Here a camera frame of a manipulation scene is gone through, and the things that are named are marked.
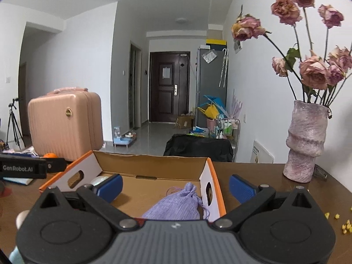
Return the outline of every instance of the open cardboard box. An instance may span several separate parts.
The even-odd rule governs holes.
[[[120,155],[90,151],[70,164],[39,189],[57,186],[61,191],[75,191],[100,174],[118,173],[123,189],[111,203],[131,217],[140,218],[166,196],[169,188],[184,188],[188,182],[197,187],[197,195],[209,210],[209,221],[226,214],[224,200],[212,161],[209,158],[155,157]]]

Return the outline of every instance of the tripod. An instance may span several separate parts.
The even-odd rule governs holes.
[[[10,122],[12,123],[12,131],[13,131],[13,138],[14,138],[14,141],[16,143],[16,145],[21,149],[21,145],[20,145],[20,139],[22,139],[23,141],[23,137],[21,135],[21,131],[20,131],[20,128],[18,127],[18,124],[17,124],[17,120],[16,120],[16,116],[13,112],[13,108],[15,110],[17,110],[16,106],[15,106],[15,101],[18,101],[18,98],[15,98],[15,99],[12,99],[12,103],[10,103],[8,105],[8,107],[10,108],[10,116],[8,117],[8,124],[7,124],[7,135],[6,135],[6,149],[8,150],[9,147],[8,147],[8,133],[10,131]]]

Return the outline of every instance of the refrigerator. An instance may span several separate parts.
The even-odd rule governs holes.
[[[225,79],[222,77],[221,86],[219,87],[222,60],[225,55],[223,51],[214,51],[216,58],[210,63],[207,63],[203,58],[205,53],[209,52],[208,49],[198,49],[197,53],[197,88],[196,88],[196,108],[201,104],[207,102],[207,98],[204,95],[220,97],[222,102],[226,106],[226,92],[227,92],[227,76]],[[203,113],[198,109],[195,112],[195,125],[206,128],[207,119]]]

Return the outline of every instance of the white wall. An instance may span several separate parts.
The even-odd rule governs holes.
[[[65,21],[60,18],[25,7],[0,3],[0,139],[4,140],[9,115],[8,104],[18,96],[18,67],[26,23],[52,32],[65,29]],[[10,77],[10,83],[5,83],[6,77]],[[18,111],[15,114],[20,126]]]
[[[196,106],[197,86],[197,49],[205,45],[204,38],[164,38],[149,41],[149,52],[191,52],[191,71],[189,80],[189,111],[194,112]]]
[[[104,140],[112,140],[110,72],[116,7],[117,2],[72,17],[62,33],[29,37],[21,58],[27,62],[28,101],[67,86],[99,94]]]
[[[143,21],[124,1],[117,4],[111,59],[111,126],[120,126],[121,133],[128,124],[128,67],[131,43],[142,51],[141,122],[148,120],[148,42]]]
[[[227,97],[230,100],[235,89],[236,95],[244,104],[242,118],[244,113],[247,114],[247,123],[242,122],[241,126],[238,162],[249,162],[254,139],[274,156],[276,163],[287,161],[288,148],[285,141],[294,98],[287,79],[275,76],[271,67],[271,58],[281,56],[263,37],[244,41],[243,49],[235,54],[232,50],[233,39],[230,31],[243,4],[244,14],[250,13],[260,18],[262,25],[268,31],[272,31],[270,37],[279,48],[287,51],[296,42],[294,32],[290,26],[279,24],[278,17],[271,15],[270,6],[274,1],[233,0],[224,25],[224,39],[227,40],[230,49]],[[330,30],[328,50],[332,50],[335,45],[349,48],[352,40],[351,0],[316,0],[316,8],[307,9],[314,51],[321,56],[324,55],[326,27],[317,13],[317,8],[321,4],[332,4],[345,16],[341,28],[333,27]],[[309,54],[304,21],[297,23],[297,30],[302,53]],[[292,74],[291,82],[294,84],[297,97],[302,98],[299,82]],[[345,88],[331,106],[333,118],[329,120],[325,152],[317,159],[317,163],[352,191],[351,91],[352,79],[346,82]]]

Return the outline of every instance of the blue gripper pad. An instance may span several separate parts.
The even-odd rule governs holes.
[[[105,181],[96,185],[93,192],[97,196],[111,203],[122,191],[123,181],[119,174],[114,174]]]
[[[230,177],[229,189],[230,189],[231,194],[241,204],[250,200],[258,192],[258,187],[247,182],[245,179],[241,178],[237,174],[233,174]]]

